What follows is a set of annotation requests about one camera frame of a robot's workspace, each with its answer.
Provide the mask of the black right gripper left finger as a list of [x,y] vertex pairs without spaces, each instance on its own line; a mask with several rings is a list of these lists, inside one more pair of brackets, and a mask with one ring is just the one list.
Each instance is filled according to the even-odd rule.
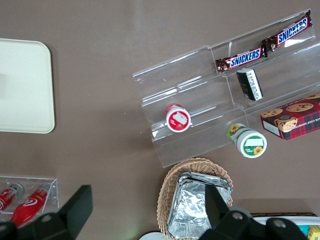
[[0,224],[2,240],[75,240],[91,213],[91,185],[82,185],[58,212],[39,216],[20,228],[12,221]]

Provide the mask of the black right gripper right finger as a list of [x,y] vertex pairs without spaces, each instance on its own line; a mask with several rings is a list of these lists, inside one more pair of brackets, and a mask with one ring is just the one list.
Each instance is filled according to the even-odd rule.
[[201,240],[306,240],[300,228],[288,219],[269,218],[258,223],[244,208],[229,208],[217,188],[205,187],[205,210],[211,228]]

